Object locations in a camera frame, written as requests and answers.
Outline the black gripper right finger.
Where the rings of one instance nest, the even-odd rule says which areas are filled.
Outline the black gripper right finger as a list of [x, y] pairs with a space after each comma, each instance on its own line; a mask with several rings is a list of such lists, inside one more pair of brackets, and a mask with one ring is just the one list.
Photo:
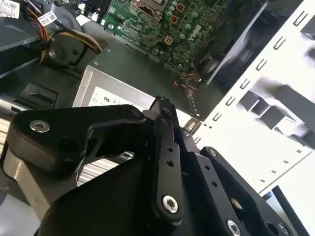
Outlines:
[[185, 174], [187, 203], [201, 229], [214, 236], [291, 236], [290, 226], [212, 147], [198, 149], [179, 126], [174, 105], [162, 99]]

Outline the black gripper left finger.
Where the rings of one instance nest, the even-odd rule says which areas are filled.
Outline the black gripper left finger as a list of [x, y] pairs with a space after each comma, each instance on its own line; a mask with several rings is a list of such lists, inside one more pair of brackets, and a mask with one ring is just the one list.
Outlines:
[[162, 99], [145, 111], [127, 104], [19, 112], [10, 122], [1, 167], [41, 223], [60, 197], [127, 161], [180, 162]]

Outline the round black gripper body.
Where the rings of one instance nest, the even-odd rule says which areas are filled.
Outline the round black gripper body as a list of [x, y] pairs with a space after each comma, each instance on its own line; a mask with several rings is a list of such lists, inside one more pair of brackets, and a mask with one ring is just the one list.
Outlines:
[[221, 236], [222, 221], [179, 161], [127, 161], [71, 190], [46, 212], [39, 236]]

